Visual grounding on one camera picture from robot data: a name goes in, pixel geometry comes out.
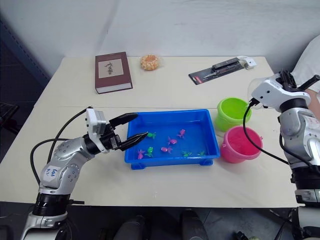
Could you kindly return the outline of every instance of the white sticker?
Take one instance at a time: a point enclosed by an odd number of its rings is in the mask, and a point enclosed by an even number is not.
[[[320,122],[315,117],[304,116],[306,127],[309,129],[320,129]]]
[[[58,176],[58,172],[61,169],[59,166],[48,166],[43,174],[43,180],[51,182]]]

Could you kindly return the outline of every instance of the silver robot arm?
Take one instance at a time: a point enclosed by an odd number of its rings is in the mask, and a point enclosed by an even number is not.
[[[292,170],[291,182],[296,185],[295,198],[304,207],[292,213],[295,239],[320,239],[320,121],[308,109],[310,96],[304,92],[320,80],[318,75],[301,86],[290,73],[267,77],[252,92],[253,102],[280,112],[280,145]]]
[[[77,203],[70,200],[70,195],[82,166],[98,153],[106,154],[110,149],[124,151],[142,141],[147,132],[131,136],[124,142],[114,133],[116,126],[128,123],[137,116],[137,113],[126,113],[111,119],[107,124],[102,111],[86,109],[87,134],[61,143],[55,149],[51,161],[41,171],[36,204],[28,214],[22,240],[34,229],[53,229],[53,235],[65,234],[60,227],[66,221],[67,206]]]

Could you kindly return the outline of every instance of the pink bucket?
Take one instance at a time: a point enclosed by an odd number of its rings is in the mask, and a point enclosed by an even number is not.
[[[262,137],[251,128],[245,129],[252,141],[262,148]],[[260,150],[247,139],[242,126],[232,127],[224,134],[220,152],[224,160],[233,164],[255,159],[260,154]]]

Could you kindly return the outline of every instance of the person's arm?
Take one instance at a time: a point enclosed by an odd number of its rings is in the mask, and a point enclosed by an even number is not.
[[[320,120],[320,103],[317,99],[317,92],[307,89],[305,90],[311,97],[311,102],[309,104],[309,109],[314,113],[314,115]]]

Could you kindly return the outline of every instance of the green bucket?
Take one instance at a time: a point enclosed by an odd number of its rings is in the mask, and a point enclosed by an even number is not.
[[[228,129],[242,124],[248,103],[240,98],[228,97],[218,104],[218,115],[214,120],[214,126],[219,130],[226,132]],[[249,110],[245,122],[251,117]]]

